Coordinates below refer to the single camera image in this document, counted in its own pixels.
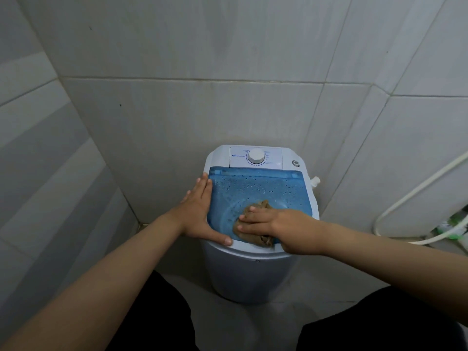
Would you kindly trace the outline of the black shorts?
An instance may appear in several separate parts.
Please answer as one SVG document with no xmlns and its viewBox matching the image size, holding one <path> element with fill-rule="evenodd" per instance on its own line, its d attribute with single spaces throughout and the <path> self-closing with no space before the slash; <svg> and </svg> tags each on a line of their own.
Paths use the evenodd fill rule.
<svg viewBox="0 0 468 351">
<path fill-rule="evenodd" d="M 106 351 L 200 351 L 189 304 L 154 271 Z M 468 351 L 455 320 L 394 286 L 306 324 L 296 351 Z"/>
</svg>

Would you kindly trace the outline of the blue transparent machine lid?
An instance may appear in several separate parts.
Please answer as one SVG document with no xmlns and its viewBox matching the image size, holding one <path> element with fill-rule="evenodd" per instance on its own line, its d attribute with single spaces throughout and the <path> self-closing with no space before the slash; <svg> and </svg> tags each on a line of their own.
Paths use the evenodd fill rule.
<svg viewBox="0 0 468 351">
<path fill-rule="evenodd" d="M 319 219 L 309 179 L 299 170 L 213 166 L 208 177 L 213 190 L 207 221 L 212 229 L 234 241 L 262 248 L 238 238 L 233 224 L 246 206 L 263 200 L 274 209 L 293 209 Z M 278 239 L 274 240 L 275 245 L 279 244 Z"/>
</svg>

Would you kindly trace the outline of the person's right hand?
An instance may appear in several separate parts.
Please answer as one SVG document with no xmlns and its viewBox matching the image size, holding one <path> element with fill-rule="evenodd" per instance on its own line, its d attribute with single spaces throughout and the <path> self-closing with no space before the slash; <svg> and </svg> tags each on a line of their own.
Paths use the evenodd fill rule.
<svg viewBox="0 0 468 351">
<path fill-rule="evenodd" d="M 330 225 L 291 209 L 278 209 L 273 215 L 241 215 L 243 222 L 271 223 L 274 234 L 285 252 L 301 255 L 326 255 Z"/>
</svg>

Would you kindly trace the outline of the person's right forearm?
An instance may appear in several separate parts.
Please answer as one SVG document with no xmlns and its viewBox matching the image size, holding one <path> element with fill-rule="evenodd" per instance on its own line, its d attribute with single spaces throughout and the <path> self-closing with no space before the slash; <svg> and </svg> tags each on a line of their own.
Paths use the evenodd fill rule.
<svg viewBox="0 0 468 351">
<path fill-rule="evenodd" d="M 468 256 L 320 224 L 325 256 L 404 290 L 468 328 Z"/>
</svg>

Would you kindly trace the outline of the person's left forearm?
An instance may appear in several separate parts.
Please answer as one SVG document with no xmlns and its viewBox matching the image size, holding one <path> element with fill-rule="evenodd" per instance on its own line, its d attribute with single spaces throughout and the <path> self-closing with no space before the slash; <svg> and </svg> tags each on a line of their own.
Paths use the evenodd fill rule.
<svg viewBox="0 0 468 351">
<path fill-rule="evenodd" d="M 103 351 L 157 263 L 182 233 L 169 213 L 106 255 L 0 351 Z"/>
</svg>

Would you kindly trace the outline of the white mini washing machine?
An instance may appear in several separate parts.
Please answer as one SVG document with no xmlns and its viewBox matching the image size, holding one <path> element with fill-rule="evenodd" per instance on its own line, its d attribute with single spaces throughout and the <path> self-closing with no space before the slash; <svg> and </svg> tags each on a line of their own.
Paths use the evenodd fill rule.
<svg viewBox="0 0 468 351">
<path fill-rule="evenodd" d="M 248 162 L 247 153 L 252 148 L 264 150 L 263 164 Z M 293 166 L 292 160 L 301 166 Z M 208 155 L 204 171 L 209 174 L 213 166 L 299 170 L 310 181 L 301 157 L 284 147 L 222 145 Z M 269 249 L 253 248 L 234 240 L 230 247 L 204 241 L 202 247 L 214 290 L 225 299 L 243 304 L 261 304 L 272 299 L 289 278 L 297 260 L 284 252 L 280 243 Z"/>
</svg>

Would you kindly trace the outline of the brown cleaning cloth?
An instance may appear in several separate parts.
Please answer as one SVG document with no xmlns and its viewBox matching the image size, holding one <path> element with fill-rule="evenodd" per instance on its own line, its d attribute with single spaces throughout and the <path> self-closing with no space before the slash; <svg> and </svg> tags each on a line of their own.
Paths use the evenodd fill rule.
<svg viewBox="0 0 468 351">
<path fill-rule="evenodd" d="M 268 200 L 263 200 L 259 203 L 253 203 L 246 206 L 243 210 L 243 215 L 246 215 L 250 212 L 250 207 L 254 206 L 257 208 L 266 208 L 271 209 L 272 206 L 269 205 Z M 233 233 L 240 238 L 241 240 L 248 242 L 250 244 L 256 245 L 262 248 L 274 248 L 275 240 L 272 236 L 267 235 L 254 235 L 254 234 L 246 234 L 239 230 L 239 226 L 249 225 L 249 223 L 241 221 L 239 218 L 233 224 Z"/>
</svg>

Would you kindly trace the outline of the person's left hand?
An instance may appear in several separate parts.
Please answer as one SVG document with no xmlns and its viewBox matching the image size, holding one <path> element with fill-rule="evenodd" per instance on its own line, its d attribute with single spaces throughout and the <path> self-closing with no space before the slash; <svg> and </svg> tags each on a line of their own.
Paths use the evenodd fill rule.
<svg viewBox="0 0 468 351">
<path fill-rule="evenodd" d="M 213 182 L 209 179 L 208 201 L 193 198 L 193 188 L 186 193 L 179 205 L 169 211 L 169 215 L 180 226 L 181 234 L 204 240 L 203 229 L 204 227 L 210 227 L 207 222 L 207 214 L 211 204 Z"/>
</svg>

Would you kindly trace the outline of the green and white bottle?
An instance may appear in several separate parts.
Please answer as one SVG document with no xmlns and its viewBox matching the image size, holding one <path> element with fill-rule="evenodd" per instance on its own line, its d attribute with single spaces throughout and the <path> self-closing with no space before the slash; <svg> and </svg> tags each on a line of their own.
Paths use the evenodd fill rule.
<svg viewBox="0 0 468 351">
<path fill-rule="evenodd" d="M 458 212 L 452 215 L 448 220 L 444 221 L 434 229 L 434 234 L 444 234 L 452 229 L 455 229 L 461 223 L 465 223 L 458 227 L 451 235 L 446 236 L 452 241 L 460 240 L 468 232 L 468 213 Z"/>
</svg>

